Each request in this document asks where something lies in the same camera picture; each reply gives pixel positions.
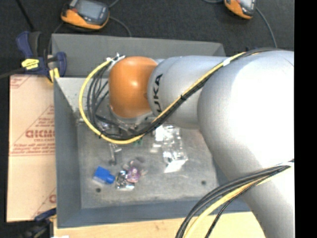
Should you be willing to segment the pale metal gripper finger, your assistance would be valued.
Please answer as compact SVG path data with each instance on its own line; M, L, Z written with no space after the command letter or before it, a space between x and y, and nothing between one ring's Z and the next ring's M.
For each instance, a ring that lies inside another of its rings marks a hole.
M116 164L116 158L115 158L115 151L113 144L109 144L109 153L110 153L110 159L109 159L109 164L110 165L115 165Z
M117 147L114 152L115 164L119 165L122 163L122 153L123 149L121 147Z

